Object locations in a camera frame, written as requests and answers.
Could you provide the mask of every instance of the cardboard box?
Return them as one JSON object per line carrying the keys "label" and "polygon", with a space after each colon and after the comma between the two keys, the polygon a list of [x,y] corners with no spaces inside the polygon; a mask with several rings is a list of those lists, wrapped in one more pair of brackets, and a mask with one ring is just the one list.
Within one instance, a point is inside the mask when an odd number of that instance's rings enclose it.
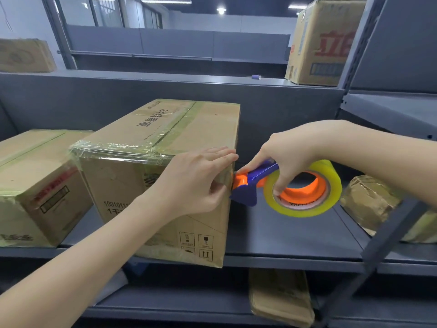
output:
{"label": "cardboard box", "polygon": [[90,209],[68,156],[90,133],[31,130],[0,142],[0,246],[55,247]]}
{"label": "cardboard box", "polygon": [[44,40],[0,39],[0,71],[52,72],[55,60]]}
{"label": "cardboard box", "polygon": [[366,0],[315,0],[298,15],[285,78],[337,86]]}
{"label": "cardboard box", "polygon": [[300,328],[314,322],[304,271],[250,268],[249,300],[255,315]]}
{"label": "cardboard box", "polygon": [[[174,155],[235,148],[239,114],[238,104],[157,99],[74,144],[74,160],[102,220],[107,223],[150,188]],[[232,178],[229,167],[216,180],[230,189]],[[229,204],[226,196],[211,213],[177,218],[136,254],[222,267]]]}
{"label": "cardboard box", "polygon": [[[362,175],[349,183],[340,204],[365,232],[374,236],[405,195],[384,182]],[[402,240],[411,243],[437,243],[437,212],[428,210]]]}

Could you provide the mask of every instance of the person's left hand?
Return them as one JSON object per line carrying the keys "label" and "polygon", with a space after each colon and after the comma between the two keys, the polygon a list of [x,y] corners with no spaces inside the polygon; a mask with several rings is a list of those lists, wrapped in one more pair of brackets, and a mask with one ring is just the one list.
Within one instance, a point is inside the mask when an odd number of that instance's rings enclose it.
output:
{"label": "person's left hand", "polygon": [[226,186],[214,178],[237,159],[235,149],[227,147],[177,154],[140,197],[152,197],[171,218],[210,212],[226,194]]}

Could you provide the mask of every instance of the crumpled brown package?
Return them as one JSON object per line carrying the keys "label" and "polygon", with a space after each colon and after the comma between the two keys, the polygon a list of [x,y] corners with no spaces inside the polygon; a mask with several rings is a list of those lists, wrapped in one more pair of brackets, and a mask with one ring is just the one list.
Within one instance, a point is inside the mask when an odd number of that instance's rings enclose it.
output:
{"label": "crumpled brown package", "polygon": [[304,271],[249,269],[252,313],[299,328],[309,328],[314,311]]}
{"label": "crumpled brown package", "polygon": [[[367,175],[355,177],[344,190],[340,204],[369,235],[376,234],[404,193]],[[437,243],[437,213],[428,210],[402,238],[411,243]]]}

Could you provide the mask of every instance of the yellow tape roll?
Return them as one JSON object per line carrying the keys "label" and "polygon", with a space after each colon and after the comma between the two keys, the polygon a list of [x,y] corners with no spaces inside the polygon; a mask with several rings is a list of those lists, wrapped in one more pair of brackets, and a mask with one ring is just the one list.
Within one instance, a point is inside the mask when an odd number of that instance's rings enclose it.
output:
{"label": "yellow tape roll", "polygon": [[306,204],[293,204],[277,198],[273,194],[273,186],[279,177],[279,171],[271,173],[264,184],[264,197],[267,204],[278,213],[292,217],[310,217],[322,214],[334,206],[340,199],[341,180],[329,160],[319,160],[309,166],[306,171],[322,177],[326,181],[323,194],[317,200]]}

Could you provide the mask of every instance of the red label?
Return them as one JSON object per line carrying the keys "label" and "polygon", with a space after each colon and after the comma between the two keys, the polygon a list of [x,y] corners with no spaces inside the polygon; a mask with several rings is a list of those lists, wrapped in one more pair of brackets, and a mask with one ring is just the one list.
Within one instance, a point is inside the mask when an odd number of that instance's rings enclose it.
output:
{"label": "red label", "polygon": [[63,182],[70,178],[77,171],[76,167],[70,168],[69,170],[63,172],[60,176],[58,176],[55,180],[50,182],[44,189],[42,189],[33,199],[36,202],[39,202],[42,198],[44,198],[47,194],[49,194],[52,190],[56,189]]}
{"label": "red label", "polygon": [[320,34],[320,48],[316,56],[347,57],[355,32],[339,34],[337,31]]}

